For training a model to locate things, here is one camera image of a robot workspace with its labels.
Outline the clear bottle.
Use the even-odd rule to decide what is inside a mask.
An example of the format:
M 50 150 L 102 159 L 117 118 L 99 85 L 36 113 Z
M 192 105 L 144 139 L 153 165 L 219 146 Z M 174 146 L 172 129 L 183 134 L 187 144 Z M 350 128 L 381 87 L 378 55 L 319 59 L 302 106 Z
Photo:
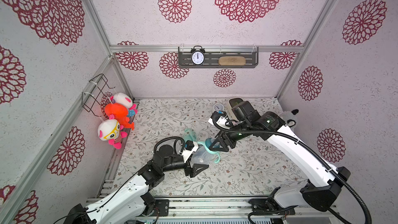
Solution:
M 193 153 L 190 164 L 210 164 L 214 161 L 216 154 L 209 150 L 206 145 L 200 145 L 198 150 Z

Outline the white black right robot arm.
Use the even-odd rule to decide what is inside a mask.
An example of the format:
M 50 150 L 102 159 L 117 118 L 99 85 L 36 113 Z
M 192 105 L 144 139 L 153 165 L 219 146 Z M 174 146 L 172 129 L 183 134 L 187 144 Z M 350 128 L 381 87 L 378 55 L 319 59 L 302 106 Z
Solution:
M 239 140 L 249 136 L 260 137 L 278 148 L 307 177 L 306 181 L 296 186 L 276 188 L 268 197 L 268 207 L 277 210 L 309 205 L 321 212 L 328 211 L 343 187 L 336 177 L 347 180 L 350 171 L 344 167 L 337 168 L 306 147 L 276 113 L 260 115 L 248 101 L 234 106 L 232 112 L 237 118 L 237 125 L 230 127 L 226 125 L 229 121 L 226 112 L 212 113 L 209 122 L 220 132 L 212 141 L 210 150 L 227 152 L 235 148 Z

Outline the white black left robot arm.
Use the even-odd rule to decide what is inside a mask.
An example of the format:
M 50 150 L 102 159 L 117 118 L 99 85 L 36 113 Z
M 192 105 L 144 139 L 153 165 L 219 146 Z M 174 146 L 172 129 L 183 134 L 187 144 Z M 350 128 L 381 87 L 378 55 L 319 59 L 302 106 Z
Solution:
M 150 215 L 155 208 L 155 198 L 150 190 L 165 178 L 165 172 L 184 170 L 186 176 L 195 177 L 209 166 L 190 164 L 192 155 L 202 144 L 189 141 L 179 155 L 172 146 L 162 145 L 153 158 L 117 191 L 86 207 L 73 207 L 65 217 L 65 224 L 124 224 L 142 214 Z

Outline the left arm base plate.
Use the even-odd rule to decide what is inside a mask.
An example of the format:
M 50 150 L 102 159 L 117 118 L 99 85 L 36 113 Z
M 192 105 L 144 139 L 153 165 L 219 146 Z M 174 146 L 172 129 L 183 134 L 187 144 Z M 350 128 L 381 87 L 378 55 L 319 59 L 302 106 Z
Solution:
M 169 215 L 170 201 L 168 199 L 155 199 L 149 204 L 146 216 L 166 217 Z

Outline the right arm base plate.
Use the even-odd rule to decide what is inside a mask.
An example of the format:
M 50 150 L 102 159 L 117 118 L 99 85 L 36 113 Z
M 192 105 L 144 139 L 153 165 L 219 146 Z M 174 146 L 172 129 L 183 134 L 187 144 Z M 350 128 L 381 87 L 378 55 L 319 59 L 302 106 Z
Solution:
M 295 215 L 295 209 L 280 207 L 273 199 L 252 198 L 249 200 L 253 213 L 265 213 L 266 215 Z

